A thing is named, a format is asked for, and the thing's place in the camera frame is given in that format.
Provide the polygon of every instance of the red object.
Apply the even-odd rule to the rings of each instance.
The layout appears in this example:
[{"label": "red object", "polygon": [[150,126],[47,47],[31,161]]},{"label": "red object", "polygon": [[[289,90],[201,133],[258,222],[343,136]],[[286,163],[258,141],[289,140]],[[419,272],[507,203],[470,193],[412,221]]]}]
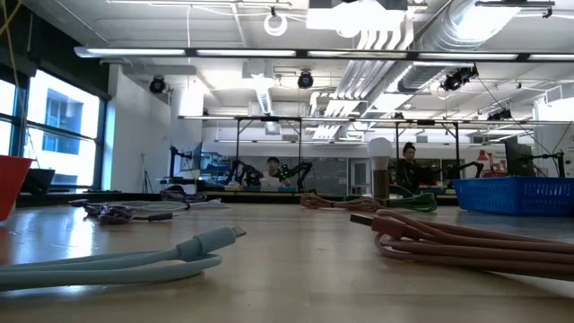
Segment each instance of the red object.
[{"label": "red object", "polygon": [[477,161],[488,161],[488,158],[486,157],[486,151],[481,150],[480,152],[478,152]]},{"label": "red object", "polygon": [[31,159],[0,156],[0,221],[8,218],[31,164]]}]

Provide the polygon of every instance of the computer monitor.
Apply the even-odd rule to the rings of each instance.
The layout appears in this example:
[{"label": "computer monitor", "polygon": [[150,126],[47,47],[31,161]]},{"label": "computer monitor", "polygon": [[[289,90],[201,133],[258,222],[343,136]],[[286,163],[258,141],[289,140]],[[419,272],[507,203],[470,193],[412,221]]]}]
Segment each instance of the computer monitor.
[{"label": "computer monitor", "polygon": [[504,141],[509,176],[535,176],[535,166],[532,162],[532,149],[519,144],[518,138],[513,137]]},{"label": "computer monitor", "polygon": [[55,170],[29,169],[20,192],[32,195],[47,194],[55,173]]}]

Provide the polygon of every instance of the table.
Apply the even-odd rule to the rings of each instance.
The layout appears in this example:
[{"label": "table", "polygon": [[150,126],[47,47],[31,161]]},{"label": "table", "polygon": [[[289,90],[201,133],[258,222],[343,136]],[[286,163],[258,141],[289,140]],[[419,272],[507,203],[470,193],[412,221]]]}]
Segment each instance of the table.
[{"label": "table", "polygon": [[[138,286],[0,292],[5,322],[572,322],[574,283],[514,278],[382,258],[348,213],[299,205],[230,205],[170,223],[99,226],[81,209],[22,209],[0,226],[0,261],[23,263],[170,249],[194,233],[241,225],[248,235],[194,278]],[[574,242],[574,221],[469,214],[414,218]]]}]

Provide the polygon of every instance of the blue basket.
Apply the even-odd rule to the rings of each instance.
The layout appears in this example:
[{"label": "blue basket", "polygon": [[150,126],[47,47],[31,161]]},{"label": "blue basket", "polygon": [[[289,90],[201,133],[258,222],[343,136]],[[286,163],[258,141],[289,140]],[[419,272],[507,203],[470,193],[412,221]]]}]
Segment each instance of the blue basket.
[{"label": "blue basket", "polygon": [[458,204],[469,211],[508,215],[574,214],[574,179],[459,179],[454,185]]}]

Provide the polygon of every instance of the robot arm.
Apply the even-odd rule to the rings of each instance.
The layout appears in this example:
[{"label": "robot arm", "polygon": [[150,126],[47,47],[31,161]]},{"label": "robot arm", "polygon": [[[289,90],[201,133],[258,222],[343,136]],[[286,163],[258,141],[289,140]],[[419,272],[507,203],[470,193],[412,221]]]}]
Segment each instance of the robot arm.
[{"label": "robot arm", "polygon": [[295,175],[302,172],[301,176],[297,180],[297,189],[299,191],[302,191],[303,190],[303,181],[305,181],[305,178],[307,177],[307,174],[309,174],[309,172],[311,171],[312,167],[313,167],[312,162],[302,162],[292,169],[289,169],[287,167],[287,165],[283,165],[281,167],[281,171],[279,172],[279,180],[284,181],[285,179],[292,178]]}]

